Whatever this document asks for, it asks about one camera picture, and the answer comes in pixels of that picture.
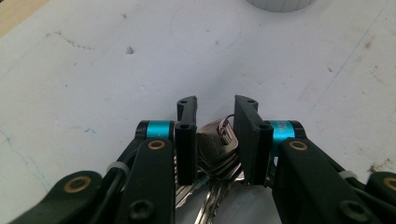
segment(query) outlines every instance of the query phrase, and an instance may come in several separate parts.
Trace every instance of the stained white surface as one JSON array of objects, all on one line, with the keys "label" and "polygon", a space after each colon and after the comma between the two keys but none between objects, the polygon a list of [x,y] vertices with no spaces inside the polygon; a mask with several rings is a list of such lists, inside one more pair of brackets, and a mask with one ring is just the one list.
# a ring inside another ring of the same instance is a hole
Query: stained white surface
[{"label": "stained white surface", "polygon": [[[140,120],[176,119],[176,101],[190,95],[198,126],[233,113],[241,94],[263,119],[299,120],[360,181],[371,166],[396,172],[395,9],[390,0],[317,0],[290,13],[245,0],[50,1],[0,39],[0,223],[65,175],[104,174]],[[198,196],[188,206],[199,209]],[[269,189],[235,187],[225,202],[218,223],[279,223]],[[192,210],[177,222],[192,223]]]}]

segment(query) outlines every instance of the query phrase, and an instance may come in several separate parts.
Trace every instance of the bunch of keys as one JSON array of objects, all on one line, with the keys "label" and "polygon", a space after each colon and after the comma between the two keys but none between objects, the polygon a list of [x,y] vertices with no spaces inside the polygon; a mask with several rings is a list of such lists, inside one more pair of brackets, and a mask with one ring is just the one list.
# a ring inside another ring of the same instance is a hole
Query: bunch of keys
[{"label": "bunch of keys", "polygon": [[236,154],[238,140],[228,118],[207,124],[197,131],[198,181],[192,186],[177,187],[177,207],[196,189],[208,184],[209,191],[195,224],[212,223],[216,209],[235,180],[240,180],[241,163]]}]

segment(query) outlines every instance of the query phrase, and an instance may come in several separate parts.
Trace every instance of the gray cylindrical object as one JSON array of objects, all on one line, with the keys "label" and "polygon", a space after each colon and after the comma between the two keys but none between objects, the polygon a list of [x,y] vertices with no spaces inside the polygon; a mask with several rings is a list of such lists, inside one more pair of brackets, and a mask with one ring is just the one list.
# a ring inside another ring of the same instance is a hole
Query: gray cylindrical object
[{"label": "gray cylindrical object", "polygon": [[315,0],[247,0],[255,7],[273,12],[288,12],[308,6]]}]

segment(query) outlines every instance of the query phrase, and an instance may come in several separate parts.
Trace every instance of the white surface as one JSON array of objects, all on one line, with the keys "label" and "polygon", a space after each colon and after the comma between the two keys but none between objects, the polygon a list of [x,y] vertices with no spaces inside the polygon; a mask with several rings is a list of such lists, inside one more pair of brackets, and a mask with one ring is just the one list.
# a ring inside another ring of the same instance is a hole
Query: white surface
[{"label": "white surface", "polygon": [[[0,39],[0,223],[65,175],[104,174],[140,120],[176,119],[176,101],[190,95],[199,126],[233,113],[241,94],[263,119],[299,120],[361,181],[372,165],[396,172],[395,9],[389,0],[318,0],[291,13],[245,0],[49,2]],[[240,212],[219,210],[219,222],[279,222],[268,189],[238,190],[226,200]]]}]

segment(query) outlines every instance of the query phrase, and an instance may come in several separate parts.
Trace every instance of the blue band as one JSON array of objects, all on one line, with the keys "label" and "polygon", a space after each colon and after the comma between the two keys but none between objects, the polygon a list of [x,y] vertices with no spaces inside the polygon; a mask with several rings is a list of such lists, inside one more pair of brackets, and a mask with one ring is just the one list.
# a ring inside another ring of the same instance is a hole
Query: blue band
[{"label": "blue band", "polygon": [[146,132],[147,138],[169,138],[170,120],[151,120]]},{"label": "blue band", "polygon": [[274,142],[271,151],[272,157],[278,156],[277,148],[280,143],[288,137],[295,137],[293,125],[288,120],[269,120],[274,128]]}]

